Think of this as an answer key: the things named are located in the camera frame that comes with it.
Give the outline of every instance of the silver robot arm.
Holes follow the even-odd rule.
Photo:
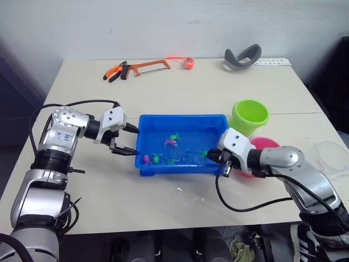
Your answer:
[[[305,160],[301,150],[292,146],[257,150],[248,138],[232,128],[221,136],[217,147],[208,152],[208,157],[225,166],[224,176],[229,175],[231,168],[256,177],[281,174],[278,179],[284,183],[300,210],[301,219],[310,225],[318,241],[330,248],[349,247],[349,228],[342,223],[349,224],[348,212],[327,177]],[[293,180],[312,191],[334,212],[329,212]]]
[[[40,141],[34,163],[27,171],[11,209],[10,236],[19,240],[35,262],[59,261],[57,229],[67,221],[71,207],[65,192],[77,139],[87,137],[96,144],[109,146],[112,153],[131,156],[137,151],[118,147],[115,138],[119,130],[139,133],[127,123],[120,106],[105,112],[99,121],[69,106],[58,107],[52,113],[51,127]],[[0,261],[21,261],[9,245],[0,245]]]

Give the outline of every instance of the orange pliers handle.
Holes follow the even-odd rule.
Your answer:
[[[120,76],[121,71],[126,64],[127,64],[127,61],[124,61],[121,64],[116,65],[113,68],[109,69],[108,72],[105,73],[105,75],[103,76],[103,79],[107,80],[109,78],[109,82],[111,83],[112,81],[114,81]]]

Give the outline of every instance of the green plastic cup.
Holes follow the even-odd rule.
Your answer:
[[[245,136],[268,123],[268,109],[255,100],[242,100],[233,107],[229,126]]]

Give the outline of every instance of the white wall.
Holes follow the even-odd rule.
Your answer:
[[[309,81],[348,0],[0,0],[0,52],[46,95],[63,59],[223,57],[259,43]]]

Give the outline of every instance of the power strip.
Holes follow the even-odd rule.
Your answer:
[[[255,62],[256,66],[291,66],[291,63],[287,58],[260,58]]]

